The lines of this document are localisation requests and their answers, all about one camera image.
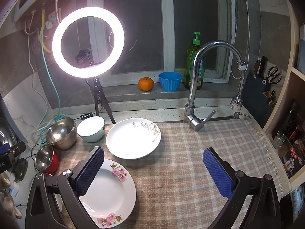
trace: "floral plate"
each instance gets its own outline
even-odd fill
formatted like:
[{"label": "floral plate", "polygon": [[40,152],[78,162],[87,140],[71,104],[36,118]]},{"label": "floral plate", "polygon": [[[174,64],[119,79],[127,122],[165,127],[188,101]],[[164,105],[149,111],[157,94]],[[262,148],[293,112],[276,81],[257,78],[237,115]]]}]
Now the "floral plate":
[{"label": "floral plate", "polygon": [[108,150],[122,159],[139,159],[153,152],[159,145],[161,132],[150,120],[131,118],[115,124],[107,133]]},{"label": "floral plate", "polygon": [[105,159],[86,195],[79,199],[99,228],[111,228],[131,214],[135,183],[122,165]]}]

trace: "blue silicone cup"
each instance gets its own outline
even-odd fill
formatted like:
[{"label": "blue silicone cup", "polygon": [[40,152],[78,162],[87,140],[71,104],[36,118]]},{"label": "blue silicone cup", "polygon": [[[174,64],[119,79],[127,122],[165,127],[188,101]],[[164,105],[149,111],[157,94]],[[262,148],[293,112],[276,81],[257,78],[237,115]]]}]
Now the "blue silicone cup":
[{"label": "blue silicone cup", "polygon": [[175,92],[179,88],[182,75],[177,72],[162,72],[159,74],[161,87],[166,92]]}]

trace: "glass cup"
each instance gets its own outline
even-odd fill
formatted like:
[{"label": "glass cup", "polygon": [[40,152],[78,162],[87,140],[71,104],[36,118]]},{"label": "glass cup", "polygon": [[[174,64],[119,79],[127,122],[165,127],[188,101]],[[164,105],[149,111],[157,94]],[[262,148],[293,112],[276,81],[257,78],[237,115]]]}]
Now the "glass cup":
[{"label": "glass cup", "polygon": [[285,140],[286,135],[283,132],[279,131],[274,138],[274,148],[278,149],[279,147],[281,147]]}]

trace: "teal cable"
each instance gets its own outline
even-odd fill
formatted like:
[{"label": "teal cable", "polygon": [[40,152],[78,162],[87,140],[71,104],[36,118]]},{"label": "teal cable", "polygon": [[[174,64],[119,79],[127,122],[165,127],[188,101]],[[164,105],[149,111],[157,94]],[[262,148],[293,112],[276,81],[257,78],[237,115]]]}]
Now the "teal cable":
[{"label": "teal cable", "polygon": [[[43,25],[42,31],[41,31],[41,42],[43,42],[43,31],[44,31],[44,29],[45,29],[45,24]],[[49,79],[50,79],[50,81],[51,81],[51,83],[52,83],[52,86],[53,86],[53,88],[54,88],[54,90],[55,90],[55,93],[56,93],[56,96],[57,96],[57,100],[58,100],[58,115],[56,115],[56,116],[54,117],[54,120],[55,120],[55,121],[59,121],[60,119],[64,118],[65,115],[60,113],[60,99],[59,99],[59,95],[58,95],[57,89],[56,89],[56,87],[55,87],[55,85],[54,85],[54,83],[53,83],[53,80],[52,80],[52,78],[51,78],[51,75],[50,75],[50,72],[49,72],[49,69],[48,69],[47,62],[46,62],[46,60],[45,60],[45,53],[44,53],[44,49],[43,49],[43,44],[41,44],[41,51],[42,51],[42,58],[43,58],[43,61],[44,61],[44,63],[45,63],[45,69],[47,70]],[[40,139],[41,139],[41,141],[42,141],[43,143],[46,142],[45,136],[43,135],[43,133],[44,133],[46,130],[48,130],[48,129],[49,129],[49,127],[44,127],[44,128],[42,128],[42,129],[40,130]]]}]

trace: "tripod leg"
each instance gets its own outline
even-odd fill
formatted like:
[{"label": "tripod leg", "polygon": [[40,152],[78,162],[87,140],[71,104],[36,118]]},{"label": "tripod leg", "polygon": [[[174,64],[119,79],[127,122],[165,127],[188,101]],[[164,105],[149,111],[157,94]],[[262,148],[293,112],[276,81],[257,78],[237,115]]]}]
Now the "tripod leg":
[{"label": "tripod leg", "polygon": [[101,98],[102,104],[104,105],[104,107],[105,107],[105,109],[106,109],[106,111],[107,111],[107,114],[109,115],[109,118],[110,118],[111,122],[112,122],[113,124],[115,124],[116,122],[115,122],[114,117],[113,117],[113,115],[112,115],[111,108],[110,108],[110,106],[109,106],[109,103],[108,103],[108,101],[107,101],[107,98],[106,98],[106,96],[105,96],[104,91],[103,91],[102,88],[99,89],[99,91],[98,91],[98,96]]},{"label": "tripod leg", "polygon": [[96,109],[96,116],[99,116],[99,100],[98,100],[97,92],[94,92],[94,106]]}]

